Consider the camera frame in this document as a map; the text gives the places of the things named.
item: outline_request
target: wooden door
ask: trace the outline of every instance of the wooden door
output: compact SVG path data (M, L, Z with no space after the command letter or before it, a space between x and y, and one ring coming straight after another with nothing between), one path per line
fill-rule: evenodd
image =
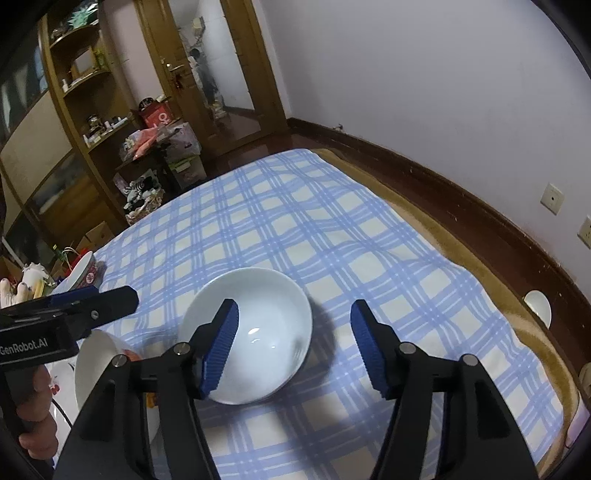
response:
M250 0L135 0L152 61L205 157L285 131Z

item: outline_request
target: picture frame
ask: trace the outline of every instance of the picture frame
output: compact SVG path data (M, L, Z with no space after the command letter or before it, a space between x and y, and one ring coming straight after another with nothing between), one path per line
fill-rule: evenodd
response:
M85 77L89 73L94 72L98 68L96 56L92 47L88 47L80 53L72 62L72 80Z

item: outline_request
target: brown blanket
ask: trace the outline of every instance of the brown blanket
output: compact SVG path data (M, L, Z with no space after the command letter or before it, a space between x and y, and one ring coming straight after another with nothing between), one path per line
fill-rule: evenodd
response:
M313 150L356 182L366 186L386 200L392 208L417 232L429 241L442 255L469 270L483 285L499 311L507 318L519 340L540 359L544 370L563 406L564 421L558 438L538 463L538 473L543 476L560 460L564 449L566 431L579 406L579 391L573 377L554 348L534 314L508 286L496 277L463 243L445 230L428 214L396 193L369 173L357 168L328 149Z

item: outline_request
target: white ceramic bowl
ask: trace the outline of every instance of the white ceramic bowl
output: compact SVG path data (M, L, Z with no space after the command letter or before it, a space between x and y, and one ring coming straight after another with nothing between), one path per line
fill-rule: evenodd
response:
M212 321L224 299L238 304L239 326L217 389L210 398L228 405L261 400L285 385L306 357L312 311L304 291L276 270L239 268L215 278L193 299L178 341Z
M78 408L82 409L111 359L120 353L127 355L131 361L141 360L141 357L126 342L102 330L93 330L82 342L74 368L74 387ZM160 426L158 407L148 407L147 419L148 436L152 442Z
M539 290L532 290L524 297L524 301L527 303L527 306L540 317L540 320L544 322L544 325L550 328L552 308L550 307L550 302L546 298L546 295Z

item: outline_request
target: door handle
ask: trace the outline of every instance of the door handle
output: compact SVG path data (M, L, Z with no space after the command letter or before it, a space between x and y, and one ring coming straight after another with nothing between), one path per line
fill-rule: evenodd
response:
M184 65L181 64L181 65L178 65L176 67L170 68L170 63L167 63L166 66L168 67L168 71L171 72L171 73L174 72L174 71L176 71L176 70L178 70L178 69L182 69L184 67Z

